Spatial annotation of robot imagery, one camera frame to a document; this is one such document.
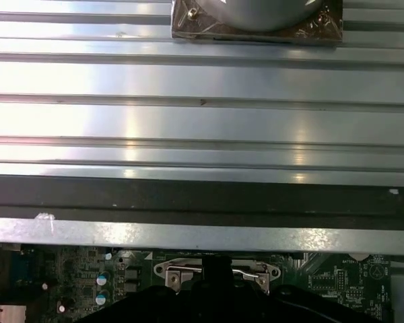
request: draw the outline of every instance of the green circuit board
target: green circuit board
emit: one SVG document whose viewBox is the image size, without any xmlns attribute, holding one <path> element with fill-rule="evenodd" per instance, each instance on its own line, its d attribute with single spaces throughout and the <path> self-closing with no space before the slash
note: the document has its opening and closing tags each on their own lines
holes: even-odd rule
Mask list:
<svg viewBox="0 0 404 323">
<path fill-rule="evenodd" d="M 93 247 L 32 248 L 15 253 L 13 284 L 38 277 L 54 277 L 58 285 L 48 294 L 40 323 L 70 323 L 151 285 L 164 285 L 154 266 L 176 258 L 198 258 L 192 252 L 111 250 Z M 383 322 L 391 304 L 391 264 L 387 257 L 371 255 L 357 261 L 349 255 L 330 254 L 229 254 L 278 266 L 281 276 L 271 282 L 290 284 L 317 293 Z M 73 308 L 59 313 L 57 300 L 75 300 Z"/>
</svg>

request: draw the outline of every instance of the metal panel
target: metal panel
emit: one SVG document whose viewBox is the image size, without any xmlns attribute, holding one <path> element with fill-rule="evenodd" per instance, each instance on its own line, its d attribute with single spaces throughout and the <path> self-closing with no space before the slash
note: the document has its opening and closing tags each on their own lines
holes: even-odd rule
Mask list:
<svg viewBox="0 0 404 323">
<path fill-rule="evenodd" d="M 404 254 L 404 231 L 0 219 L 0 242 L 176 250 Z"/>
<path fill-rule="evenodd" d="M 170 38 L 171 4 L 0 1 L 0 174 L 404 186 L 404 0 L 338 48 Z"/>
</svg>

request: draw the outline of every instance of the capacitor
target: capacitor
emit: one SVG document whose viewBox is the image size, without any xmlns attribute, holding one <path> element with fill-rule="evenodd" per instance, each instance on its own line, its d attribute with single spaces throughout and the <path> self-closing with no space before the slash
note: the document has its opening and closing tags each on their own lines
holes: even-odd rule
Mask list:
<svg viewBox="0 0 404 323">
<path fill-rule="evenodd" d="M 99 286 L 105 286 L 106 283 L 109 281 L 110 278 L 110 273 L 107 271 L 104 271 L 100 273 L 100 275 L 97 276 L 96 278 L 96 283 Z"/>
<path fill-rule="evenodd" d="M 56 279 L 45 279 L 41 281 L 41 288 L 43 291 L 50 291 L 53 287 L 58 284 Z"/>
<path fill-rule="evenodd" d="M 106 247 L 104 249 L 103 257 L 105 257 L 105 260 L 111 260 L 113 253 L 114 253 L 114 248 Z"/>
<path fill-rule="evenodd" d="M 109 292 L 108 291 L 101 291 L 97 296 L 96 296 L 96 304 L 99 306 L 103 306 L 106 304 L 109 298 Z"/>
<path fill-rule="evenodd" d="M 68 312 L 75 306 L 75 300 L 73 298 L 64 297 L 57 302 L 57 312 L 62 314 Z"/>
</svg>

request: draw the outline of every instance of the microchip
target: microchip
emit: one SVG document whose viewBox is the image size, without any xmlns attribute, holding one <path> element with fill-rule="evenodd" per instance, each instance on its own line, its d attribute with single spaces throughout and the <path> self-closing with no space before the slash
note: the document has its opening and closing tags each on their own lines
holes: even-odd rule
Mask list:
<svg viewBox="0 0 404 323">
<path fill-rule="evenodd" d="M 126 268 L 124 277 L 126 279 L 138 279 L 140 274 L 141 274 L 141 268 L 129 266 Z"/>
<path fill-rule="evenodd" d="M 139 282 L 137 281 L 128 281 L 124 286 L 125 293 L 135 293 L 137 292 L 137 288 L 139 286 Z"/>
<path fill-rule="evenodd" d="M 93 296 L 93 289 L 91 287 L 84 287 L 82 293 L 84 296 Z"/>
<path fill-rule="evenodd" d="M 311 287 L 314 291 L 329 291 L 335 290 L 335 277 L 334 276 L 309 276 L 308 279 L 311 279 Z"/>
</svg>

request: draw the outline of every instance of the motherboard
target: motherboard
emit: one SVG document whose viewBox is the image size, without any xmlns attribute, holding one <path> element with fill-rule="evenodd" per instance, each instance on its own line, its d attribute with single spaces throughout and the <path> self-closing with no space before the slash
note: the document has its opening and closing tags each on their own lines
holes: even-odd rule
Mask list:
<svg viewBox="0 0 404 323">
<path fill-rule="evenodd" d="M 195 272 L 181 281 L 181 277 L 165 276 L 165 264 L 179 270 L 186 264 L 194 266 L 205 255 L 196 252 L 26 246 L 12 252 L 9 279 L 11 288 L 41 282 L 42 288 L 48 289 L 44 296 L 44 310 L 37 322 L 72 323 L 152 285 L 169 283 L 172 288 L 188 288 L 186 286 L 198 277 L 197 268 L 185 267 Z M 228 256 L 241 264 L 239 268 L 243 270 L 252 264 L 262 264 L 265 270 L 269 269 L 269 278 L 261 283 L 266 293 L 278 285 L 295 285 L 383 322 L 393 321 L 391 264 L 387 257 L 316 253 L 235 253 Z"/>
</svg>

